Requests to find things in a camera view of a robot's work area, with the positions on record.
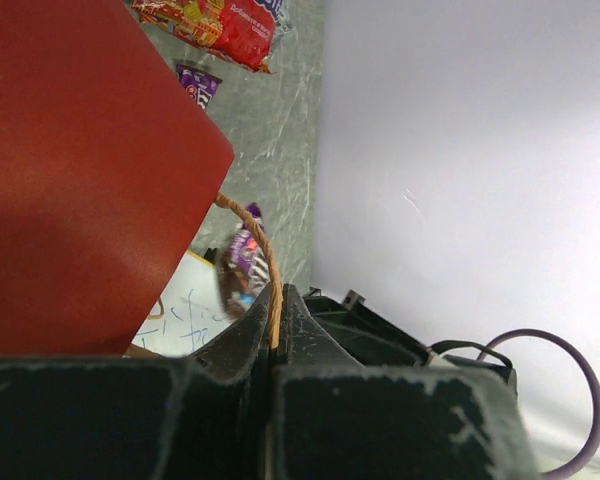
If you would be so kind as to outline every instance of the purple candy wrapper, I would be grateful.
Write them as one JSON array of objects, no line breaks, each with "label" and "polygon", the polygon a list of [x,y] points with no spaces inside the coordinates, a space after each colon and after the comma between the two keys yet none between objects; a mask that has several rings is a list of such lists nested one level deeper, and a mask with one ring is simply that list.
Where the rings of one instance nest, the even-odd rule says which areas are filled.
[{"label": "purple candy wrapper", "polygon": [[[247,211],[264,231],[258,205],[248,205]],[[241,318],[269,282],[269,266],[264,253],[244,224],[219,257],[216,267],[225,309],[234,318]]]},{"label": "purple candy wrapper", "polygon": [[178,80],[180,80],[180,83],[191,98],[193,98],[203,110],[206,110],[209,101],[218,91],[218,87],[222,83],[222,80],[207,72],[203,72],[197,68],[187,67],[180,63],[176,64],[176,73],[178,74]]}]

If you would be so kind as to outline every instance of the packaging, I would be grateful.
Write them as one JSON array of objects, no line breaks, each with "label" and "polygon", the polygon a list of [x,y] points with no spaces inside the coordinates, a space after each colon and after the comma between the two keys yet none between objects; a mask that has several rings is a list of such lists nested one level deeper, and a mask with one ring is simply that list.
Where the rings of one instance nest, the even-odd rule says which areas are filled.
[{"label": "packaging", "polygon": [[134,0],[141,21],[254,72],[267,64],[283,0]]},{"label": "packaging", "polygon": [[176,73],[178,80],[185,88],[191,98],[203,109],[207,109],[209,101],[218,91],[218,87],[222,83],[218,77],[199,70],[194,67],[187,67],[178,63],[176,65]]},{"label": "packaging", "polygon": [[[264,231],[262,214],[255,203],[247,210]],[[233,319],[240,319],[269,282],[269,266],[253,235],[242,224],[226,249],[216,258],[220,298]]]}]

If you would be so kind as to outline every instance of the white panel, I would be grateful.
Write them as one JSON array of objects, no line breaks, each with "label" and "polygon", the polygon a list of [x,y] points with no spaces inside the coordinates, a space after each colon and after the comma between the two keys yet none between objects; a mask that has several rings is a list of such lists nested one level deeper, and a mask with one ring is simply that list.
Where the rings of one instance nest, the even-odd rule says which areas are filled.
[{"label": "white panel", "polygon": [[[600,377],[600,0],[327,5],[312,285],[427,343],[546,329]],[[501,350],[540,450],[574,453],[577,367]]]}]

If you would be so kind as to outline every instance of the wire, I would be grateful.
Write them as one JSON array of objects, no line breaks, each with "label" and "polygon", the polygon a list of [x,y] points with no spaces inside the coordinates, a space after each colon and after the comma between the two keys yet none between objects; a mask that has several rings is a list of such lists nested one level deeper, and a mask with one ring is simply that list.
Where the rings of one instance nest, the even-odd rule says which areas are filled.
[{"label": "wire", "polygon": [[[512,330],[491,340],[487,344],[487,348],[493,349],[507,340],[518,337],[536,337],[558,345],[576,361],[582,370],[582,373],[584,373],[587,383],[589,384],[589,391],[591,392],[591,400],[593,403],[593,420],[591,422],[591,430],[589,431],[589,437],[587,438],[587,441],[584,443],[580,451],[567,463],[556,468],[555,470],[551,470],[542,474],[543,479],[550,480],[563,480],[566,478],[571,478],[589,463],[600,446],[600,382],[598,382],[598,377],[596,377],[593,368],[591,368],[591,365],[589,365],[587,359],[584,358],[584,355],[582,355],[573,345],[563,338],[560,338],[553,333],[545,332],[544,330],[536,330],[534,328],[521,328],[519,330]],[[478,355],[478,360],[482,360],[485,355],[486,354],[484,352]]]}]

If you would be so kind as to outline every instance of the red bag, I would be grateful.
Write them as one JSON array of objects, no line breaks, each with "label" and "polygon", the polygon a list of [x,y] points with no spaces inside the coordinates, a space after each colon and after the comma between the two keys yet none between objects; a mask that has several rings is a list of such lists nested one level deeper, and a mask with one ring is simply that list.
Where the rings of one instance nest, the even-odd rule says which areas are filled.
[{"label": "red bag", "polygon": [[134,0],[140,20],[224,60],[269,72],[267,57],[283,0]]}]

